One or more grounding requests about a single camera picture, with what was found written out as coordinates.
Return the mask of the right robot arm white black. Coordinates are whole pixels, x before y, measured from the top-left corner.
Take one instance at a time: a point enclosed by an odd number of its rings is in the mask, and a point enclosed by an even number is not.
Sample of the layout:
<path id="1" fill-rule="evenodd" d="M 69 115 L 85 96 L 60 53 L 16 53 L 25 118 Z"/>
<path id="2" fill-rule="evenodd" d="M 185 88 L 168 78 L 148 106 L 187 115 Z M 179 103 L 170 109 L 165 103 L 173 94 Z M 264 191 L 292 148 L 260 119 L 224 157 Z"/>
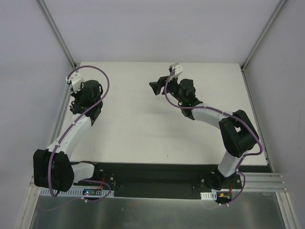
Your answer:
<path id="1" fill-rule="evenodd" d="M 220 130 L 226 152 L 216 171 L 206 180 L 210 186 L 226 188 L 230 185 L 231 177 L 237 172 L 244 158 L 251 156 L 249 151 L 255 145 L 260 148 L 257 154 L 262 153 L 259 135 L 245 111 L 227 113 L 207 106 L 196 97 L 196 89 L 190 79 L 169 81 L 168 77 L 164 76 L 156 82 L 150 82 L 149 86 L 155 95 L 171 95 L 175 98 L 178 102 L 176 107 L 185 117 L 205 122 Z"/>

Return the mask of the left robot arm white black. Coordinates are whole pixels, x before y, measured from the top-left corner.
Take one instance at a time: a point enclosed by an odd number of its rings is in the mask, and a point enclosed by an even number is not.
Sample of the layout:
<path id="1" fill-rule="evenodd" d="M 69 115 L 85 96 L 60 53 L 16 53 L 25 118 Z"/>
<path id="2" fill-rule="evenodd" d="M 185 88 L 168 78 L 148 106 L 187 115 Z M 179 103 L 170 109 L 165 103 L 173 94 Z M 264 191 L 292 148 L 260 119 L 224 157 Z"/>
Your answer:
<path id="1" fill-rule="evenodd" d="M 82 88 L 72 93 L 70 125 L 45 150 L 38 149 L 33 155 L 34 184 L 38 187 L 66 192 L 72 184 L 85 180 L 95 186 L 101 175 L 90 162 L 71 164 L 71 155 L 84 134 L 93 126 L 101 113 L 102 85 L 96 80 L 81 83 Z"/>

